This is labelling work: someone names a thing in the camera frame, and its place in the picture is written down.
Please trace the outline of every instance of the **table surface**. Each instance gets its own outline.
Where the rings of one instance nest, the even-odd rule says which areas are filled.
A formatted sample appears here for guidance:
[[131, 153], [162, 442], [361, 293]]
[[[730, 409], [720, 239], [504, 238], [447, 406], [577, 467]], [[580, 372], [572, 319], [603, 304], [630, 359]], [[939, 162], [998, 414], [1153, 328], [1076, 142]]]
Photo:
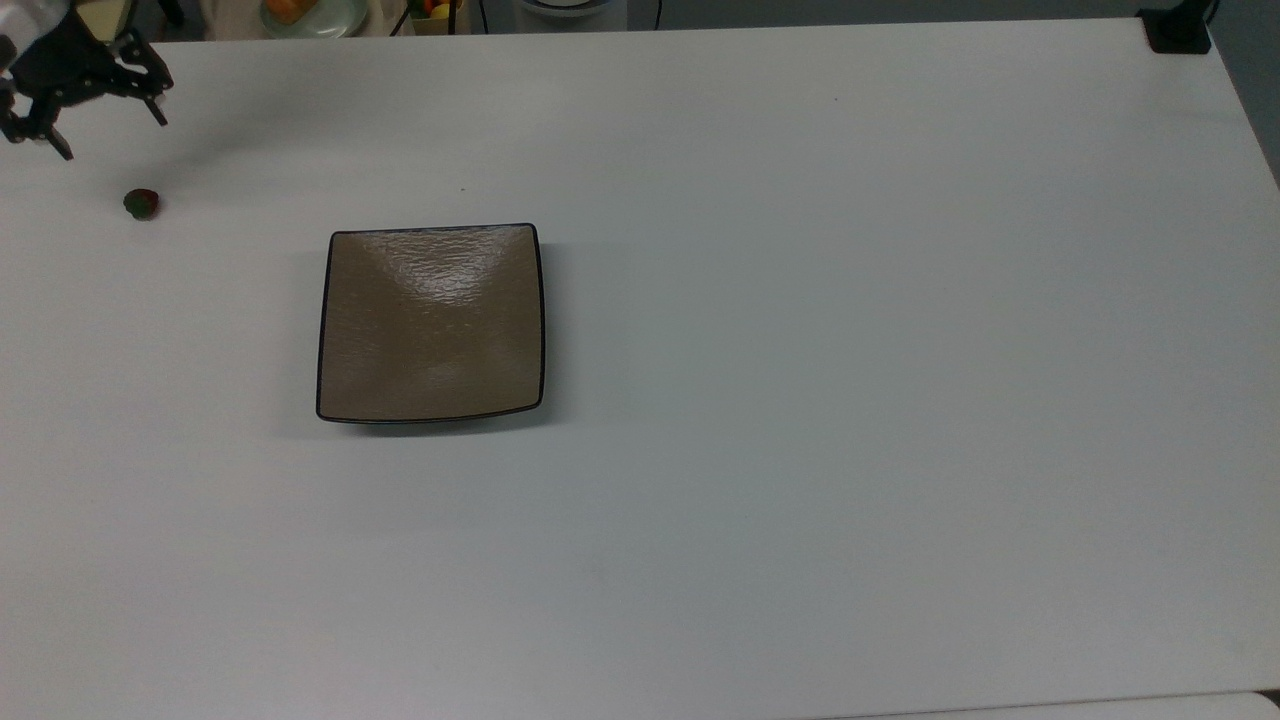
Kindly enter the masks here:
[[[1137, 20], [163, 47], [0, 165], [0, 717], [1280, 685], [1280, 193]], [[150, 223], [120, 197], [151, 187]], [[339, 229], [531, 222], [547, 400], [314, 415]]]

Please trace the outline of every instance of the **red fruit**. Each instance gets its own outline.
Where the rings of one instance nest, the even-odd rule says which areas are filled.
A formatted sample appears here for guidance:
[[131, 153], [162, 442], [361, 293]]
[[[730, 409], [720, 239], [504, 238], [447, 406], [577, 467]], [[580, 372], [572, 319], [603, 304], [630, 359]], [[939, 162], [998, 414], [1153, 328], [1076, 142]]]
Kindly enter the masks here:
[[124, 209], [136, 220], [150, 220], [160, 210], [160, 195], [142, 187], [131, 190], [124, 195]]

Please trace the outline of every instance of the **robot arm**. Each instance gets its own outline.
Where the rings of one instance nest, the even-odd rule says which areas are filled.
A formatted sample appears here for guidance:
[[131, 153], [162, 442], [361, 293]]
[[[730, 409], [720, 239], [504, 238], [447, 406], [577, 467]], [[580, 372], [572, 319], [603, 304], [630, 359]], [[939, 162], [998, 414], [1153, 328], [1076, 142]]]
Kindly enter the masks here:
[[[108, 94], [142, 100], [156, 122], [166, 124], [156, 105], [173, 87], [164, 60], [133, 28], [100, 42], [69, 0], [0, 0], [4, 70], [12, 79], [0, 77], [0, 132], [9, 142], [45, 140], [70, 160], [70, 146], [54, 128], [58, 114]], [[26, 117], [13, 111], [15, 92], [31, 99]]]

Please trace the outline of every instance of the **floor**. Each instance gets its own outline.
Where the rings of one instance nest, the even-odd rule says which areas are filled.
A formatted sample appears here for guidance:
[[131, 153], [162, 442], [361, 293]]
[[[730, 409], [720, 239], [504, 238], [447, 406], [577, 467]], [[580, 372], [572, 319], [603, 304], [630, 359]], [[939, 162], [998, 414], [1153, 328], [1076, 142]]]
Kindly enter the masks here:
[[[512, 32], [512, 0], [484, 0], [492, 32]], [[202, 40], [197, 0], [180, 0], [186, 22], [164, 22], [154, 0], [142, 0], [136, 24], [154, 40]], [[938, 20], [1133, 17], [1171, 0], [628, 0], [628, 26], [648, 29], [772, 27]], [[1221, 0], [1212, 24], [1271, 172], [1280, 178], [1280, 0]]]

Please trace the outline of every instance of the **plate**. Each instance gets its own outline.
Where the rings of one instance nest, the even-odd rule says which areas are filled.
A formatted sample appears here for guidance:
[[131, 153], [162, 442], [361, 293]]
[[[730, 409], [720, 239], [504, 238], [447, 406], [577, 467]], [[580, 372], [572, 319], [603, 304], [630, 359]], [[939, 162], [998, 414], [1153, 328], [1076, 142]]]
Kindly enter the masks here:
[[259, 5], [257, 14], [266, 33], [275, 38], [347, 37], [364, 24], [369, 5], [365, 0], [319, 0], [291, 26], [276, 22], [266, 9], [266, 3]]
[[430, 423], [531, 410], [544, 334], [531, 224], [334, 233], [316, 414]]

